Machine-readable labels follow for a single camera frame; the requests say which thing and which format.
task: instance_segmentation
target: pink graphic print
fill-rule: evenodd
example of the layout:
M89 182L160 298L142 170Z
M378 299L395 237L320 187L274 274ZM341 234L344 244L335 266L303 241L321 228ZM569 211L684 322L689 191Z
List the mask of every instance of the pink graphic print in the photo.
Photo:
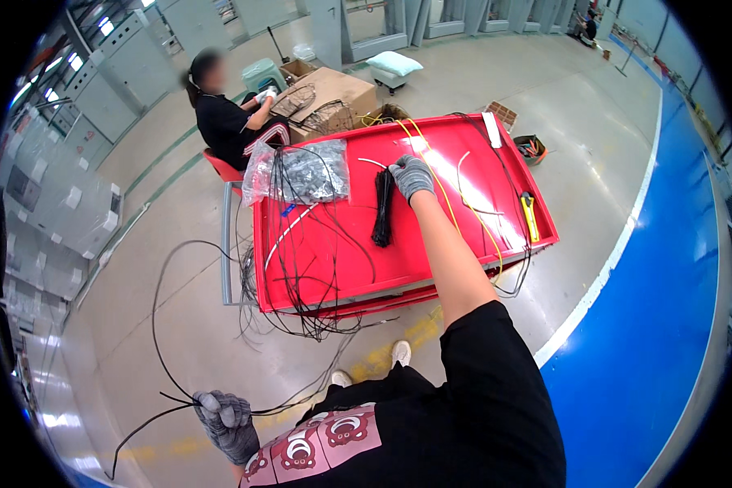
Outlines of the pink graphic print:
M323 412L261 448L246 465L240 486L271 485L324 473L382 445L374 403Z
M352 456L382 445L374 418L374 404L340 412L327 418L318 435L328 464L335 468Z
M305 478L330 469L322 454L317 426L291 430L287 437L274 443L271 458L277 483Z
M252 485L273 485L276 484L276 476L271 466L268 456L271 445L267 445L259 449L254 456L247 462L244 468L244 476L241 477L240 486Z

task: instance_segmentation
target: cart handle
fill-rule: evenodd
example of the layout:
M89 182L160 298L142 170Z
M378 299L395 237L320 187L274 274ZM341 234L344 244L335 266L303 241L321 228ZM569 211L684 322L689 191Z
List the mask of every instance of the cart handle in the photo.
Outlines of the cart handle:
M222 250L230 254L230 210L231 197L234 188L241 188L241 181L227 181L224 184L222 195ZM220 257L220 269L222 274L222 304L223 305L257 305L255 301L240 301L233 303L233 290L230 283L230 259L222 254Z

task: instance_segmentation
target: yellow utility knife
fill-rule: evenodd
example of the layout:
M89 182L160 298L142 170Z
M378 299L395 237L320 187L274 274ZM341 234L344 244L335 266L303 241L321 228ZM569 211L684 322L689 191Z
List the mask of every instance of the yellow utility knife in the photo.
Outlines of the yellow utility knife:
M532 242L538 242L539 231L537 230L537 221L534 218L534 197L532 197L532 194L527 191L521 194L521 206L523 206L523 213L526 215L529 236Z

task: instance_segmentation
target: hand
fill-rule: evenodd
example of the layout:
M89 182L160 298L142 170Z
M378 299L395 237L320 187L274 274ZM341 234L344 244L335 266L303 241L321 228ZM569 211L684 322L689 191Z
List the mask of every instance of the hand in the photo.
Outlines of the hand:
M410 198L418 190L428 190L434 193L434 181L431 178L429 167L413 155L403 155L396 160L395 164L388 167L396 186L401 194L410 203Z
M268 87L266 90L263 90L262 92L255 95L255 102L257 102L259 105L263 105L263 103L266 101L266 98L271 97L272 99L276 98L276 89L271 86Z
M252 425L250 403L234 394L219 390L210 393L198 391L193 398L201 403L195 406L206 435L236 466L246 466L253 454L260 449L257 432Z

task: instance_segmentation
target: hair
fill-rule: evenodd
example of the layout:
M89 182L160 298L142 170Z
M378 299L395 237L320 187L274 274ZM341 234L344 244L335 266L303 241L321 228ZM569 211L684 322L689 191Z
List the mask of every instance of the hair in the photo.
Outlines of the hair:
M190 69L182 74L182 86L187 91L190 105L193 105L193 108L198 105L198 99L203 93L200 83L204 80L206 73L219 63L220 59L222 56L218 51L214 48L206 48L195 56Z

